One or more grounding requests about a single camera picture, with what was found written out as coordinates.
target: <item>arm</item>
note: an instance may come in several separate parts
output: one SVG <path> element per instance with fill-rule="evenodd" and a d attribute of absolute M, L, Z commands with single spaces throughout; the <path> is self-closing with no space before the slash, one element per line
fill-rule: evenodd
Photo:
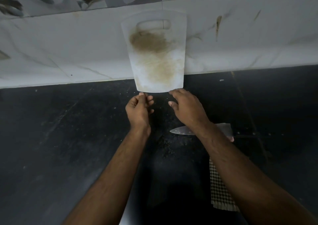
<path fill-rule="evenodd" d="M 227 189 L 250 224 L 317 224 L 296 199 L 269 179 L 211 123 L 196 98 L 184 89 L 169 92 L 177 118 L 208 151 Z"/>
<path fill-rule="evenodd" d="M 152 96 L 140 93 L 126 106 L 131 130 L 101 176 L 71 211 L 63 225 L 119 224 L 142 151 L 150 135 Z"/>

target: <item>checkered cloth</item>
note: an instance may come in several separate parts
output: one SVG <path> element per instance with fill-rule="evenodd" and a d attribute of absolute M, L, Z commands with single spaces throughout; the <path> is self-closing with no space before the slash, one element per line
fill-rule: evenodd
<path fill-rule="evenodd" d="M 211 204 L 213 207 L 226 211 L 239 212 L 230 193 L 225 187 L 219 173 L 210 159 Z"/>

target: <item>marble backsplash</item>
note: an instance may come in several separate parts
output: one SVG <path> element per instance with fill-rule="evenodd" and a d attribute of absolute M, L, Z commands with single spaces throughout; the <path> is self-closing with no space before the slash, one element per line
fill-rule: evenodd
<path fill-rule="evenodd" d="M 158 9 L 187 14 L 185 74 L 318 63 L 318 0 L 166 0 L 1 20 L 0 88 L 133 78 L 120 22 Z"/>

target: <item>cutting board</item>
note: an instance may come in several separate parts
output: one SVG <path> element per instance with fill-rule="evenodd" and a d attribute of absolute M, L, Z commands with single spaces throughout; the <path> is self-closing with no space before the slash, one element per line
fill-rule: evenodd
<path fill-rule="evenodd" d="M 121 23 L 137 90 L 163 93 L 183 87 L 186 14 L 156 10 Z"/>

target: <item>knife blade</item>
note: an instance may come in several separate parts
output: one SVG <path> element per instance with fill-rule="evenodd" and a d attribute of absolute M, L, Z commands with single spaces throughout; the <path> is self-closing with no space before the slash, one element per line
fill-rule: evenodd
<path fill-rule="evenodd" d="M 231 128 L 231 124 L 228 123 L 220 123 L 215 124 L 227 137 L 233 137 L 233 131 Z M 174 134 L 182 134 L 182 135 L 194 135 L 192 130 L 190 130 L 187 126 L 178 127 L 170 130 L 171 133 Z"/>

